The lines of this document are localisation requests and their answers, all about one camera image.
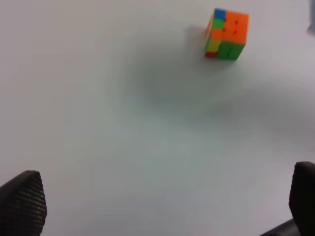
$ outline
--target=green cube face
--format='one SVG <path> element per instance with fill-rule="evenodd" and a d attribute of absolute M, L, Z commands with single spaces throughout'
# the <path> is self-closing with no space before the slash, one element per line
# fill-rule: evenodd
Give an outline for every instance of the green cube face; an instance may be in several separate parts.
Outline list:
<path fill-rule="evenodd" d="M 241 54 L 244 45 L 222 42 L 217 54 L 217 58 L 236 60 Z"/>

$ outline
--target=black mesh object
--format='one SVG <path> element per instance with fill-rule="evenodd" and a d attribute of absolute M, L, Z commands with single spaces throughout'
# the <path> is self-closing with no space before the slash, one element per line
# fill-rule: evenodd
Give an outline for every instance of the black mesh object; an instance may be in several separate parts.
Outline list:
<path fill-rule="evenodd" d="M 38 236 L 46 216 L 39 172 L 25 171 L 0 187 L 0 236 Z"/>

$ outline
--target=blue sticker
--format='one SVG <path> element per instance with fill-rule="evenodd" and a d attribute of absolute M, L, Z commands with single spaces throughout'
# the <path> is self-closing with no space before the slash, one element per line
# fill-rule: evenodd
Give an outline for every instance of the blue sticker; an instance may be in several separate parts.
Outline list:
<path fill-rule="evenodd" d="M 225 10 L 222 10 L 222 9 L 219 9 L 219 8 L 215 9 L 215 18 L 216 19 L 225 20 L 225 16 L 226 16 L 226 11 Z"/>

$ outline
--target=puzzle cube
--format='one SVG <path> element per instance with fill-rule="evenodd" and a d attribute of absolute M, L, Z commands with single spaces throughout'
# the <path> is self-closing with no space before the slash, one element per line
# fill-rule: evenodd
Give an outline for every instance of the puzzle cube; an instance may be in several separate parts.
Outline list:
<path fill-rule="evenodd" d="M 216 8 L 206 31 L 205 57 L 236 60 L 246 45 L 249 14 Z"/>

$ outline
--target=green sticker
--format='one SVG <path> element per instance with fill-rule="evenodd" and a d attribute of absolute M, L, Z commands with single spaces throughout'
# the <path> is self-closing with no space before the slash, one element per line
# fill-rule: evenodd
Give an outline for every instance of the green sticker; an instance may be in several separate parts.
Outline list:
<path fill-rule="evenodd" d="M 214 19 L 212 23 L 212 28 L 214 29 L 223 29 L 224 28 L 224 20 L 222 19 Z"/>
<path fill-rule="evenodd" d="M 222 42 L 217 54 L 217 58 L 236 60 L 241 54 L 245 45 Z"/>

